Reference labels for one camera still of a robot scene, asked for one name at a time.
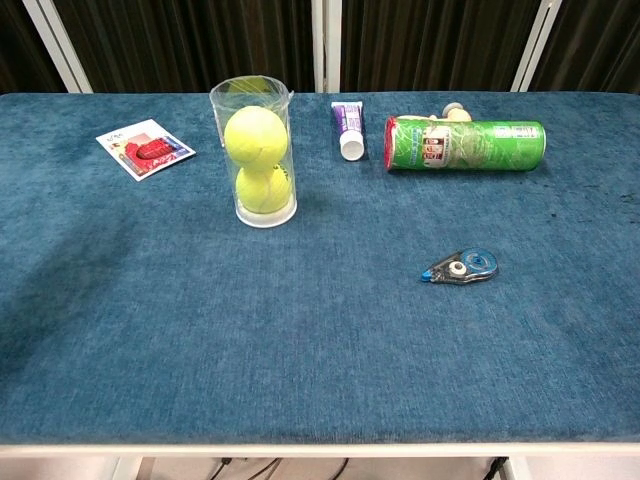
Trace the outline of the yellow tennis ball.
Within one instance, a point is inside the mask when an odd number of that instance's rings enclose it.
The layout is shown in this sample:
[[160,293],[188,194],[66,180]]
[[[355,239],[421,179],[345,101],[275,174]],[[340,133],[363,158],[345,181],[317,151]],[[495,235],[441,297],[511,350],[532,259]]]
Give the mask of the yellow tennis ball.
[[241,168],[235,187],[244,208],[258,214],[273,213],[283,208],[292,193],[290,175],[281,165],[265,171]]
[[281,118],[259,106],[236,111],[225,126],[223,138],[231,160],[248,169],[271,168],[288,149],[288,132]]

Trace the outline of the clear plastic cup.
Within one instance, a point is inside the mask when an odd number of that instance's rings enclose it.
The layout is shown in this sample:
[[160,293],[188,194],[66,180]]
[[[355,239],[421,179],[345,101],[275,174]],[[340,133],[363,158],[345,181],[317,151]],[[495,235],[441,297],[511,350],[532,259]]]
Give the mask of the clear plastic cup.
[[[227,79],[216,85],[209,93],[219,141],[229,173],[235,212],[243,223],[251,227],[271,228],[279,226],[291,219],[297,209],[288,111],[292,97],[293,92],[281,81],[264,75],[245,75]],[[247,106],[259,106],[271,110],[281,118],[288,132],[288,149],[284,157],[276,165],[281,165],[288,171],[292,183],[292,193],[286,205],[273,213],[258,214],[248,211],[239,201],[236,194],[236,176],[243,167],[236,165],[229,157],[225,148],[223,135],[225,126],[231,116],[236,111]]]

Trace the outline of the blue table cloth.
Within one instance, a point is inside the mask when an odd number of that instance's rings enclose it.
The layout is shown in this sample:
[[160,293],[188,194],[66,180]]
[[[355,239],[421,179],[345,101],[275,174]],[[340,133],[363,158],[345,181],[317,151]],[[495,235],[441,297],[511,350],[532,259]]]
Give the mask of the blue table cloth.
[[[397,172],[362,96],[290,105],[298,209],[236,217],[204,94],[0,96],[0,445],[640,441],[640,95],[459,93],[547,133],[528,173]],[[135,181],[96,141],[196,154]],[[491,279],[422,282],[484,248]]]

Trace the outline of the purple white tube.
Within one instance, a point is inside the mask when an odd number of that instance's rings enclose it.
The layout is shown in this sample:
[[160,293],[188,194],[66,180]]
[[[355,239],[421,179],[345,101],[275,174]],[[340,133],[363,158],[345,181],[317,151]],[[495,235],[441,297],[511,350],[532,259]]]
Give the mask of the purple white tube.
[[339,146],[347,161],[360,160],[365,152],[363,135],[363,102],[334,101],[331,109],[338,127]]

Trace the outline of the blue correction tape dispenser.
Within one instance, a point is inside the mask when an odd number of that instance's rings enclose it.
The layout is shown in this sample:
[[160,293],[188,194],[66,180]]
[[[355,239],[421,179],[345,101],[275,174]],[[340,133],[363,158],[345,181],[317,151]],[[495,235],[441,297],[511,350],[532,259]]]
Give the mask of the blue correction tape dispenser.
[[426,283],[465,285],[491,279],[498,272],[496,257],[484,248],[456,251],[421,274]]

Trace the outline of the green chip can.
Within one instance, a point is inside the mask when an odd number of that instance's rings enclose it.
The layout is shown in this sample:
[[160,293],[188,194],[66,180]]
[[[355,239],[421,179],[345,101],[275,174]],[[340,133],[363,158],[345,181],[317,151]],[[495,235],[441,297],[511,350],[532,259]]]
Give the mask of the green chip can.
[[530,171],[545,149],[546,132],[536,121],[398,116],[386,122],[384,165],[389,171]]

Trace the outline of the small wooden hammer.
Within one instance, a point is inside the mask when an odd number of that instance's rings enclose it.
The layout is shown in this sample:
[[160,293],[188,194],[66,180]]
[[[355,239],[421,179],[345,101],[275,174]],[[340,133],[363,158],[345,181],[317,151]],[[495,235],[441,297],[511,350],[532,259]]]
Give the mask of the small wooden hammer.
[[462,104],[458,102],[452,102],[447,104],[440,116],[430,115],[430,120],[434,121],[448,121],[448,122],[471,122],[472,117],[468,111],[466,111]]

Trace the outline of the white card with red item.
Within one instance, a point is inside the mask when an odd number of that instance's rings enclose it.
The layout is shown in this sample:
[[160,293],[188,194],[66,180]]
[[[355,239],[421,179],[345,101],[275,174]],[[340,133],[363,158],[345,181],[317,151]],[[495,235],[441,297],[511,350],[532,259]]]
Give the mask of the white card with red item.
[[137,182],[196,154],[153,119],[102,134],[96,141]]

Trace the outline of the black curtain panel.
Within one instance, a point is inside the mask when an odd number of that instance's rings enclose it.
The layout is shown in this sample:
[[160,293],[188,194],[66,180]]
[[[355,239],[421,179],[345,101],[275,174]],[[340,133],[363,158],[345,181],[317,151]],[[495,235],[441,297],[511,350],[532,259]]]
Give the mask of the black curtain panel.
[[340,89],[507,91],[540,0],[342,0]]
[[563,0],[529,89],[640,94],[640,0]]
[[0,0],[0,95],[67,89],[22,0]]
[[315,89],[311,0],[53,0],[93,91],[208,92],[266,75]]

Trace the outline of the white partition frame post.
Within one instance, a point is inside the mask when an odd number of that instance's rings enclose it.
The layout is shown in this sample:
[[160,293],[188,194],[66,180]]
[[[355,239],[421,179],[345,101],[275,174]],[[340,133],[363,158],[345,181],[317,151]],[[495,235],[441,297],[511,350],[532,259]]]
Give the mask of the white partition frame post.
[[317,93],[341,90],[343,0],[311,0],[314,86]]
[[94,92],[53,0],[22,0],[69,93]]
[[563,0],[539,0],[527,42],[511,84],[511,92],[527,92],[555,24]]

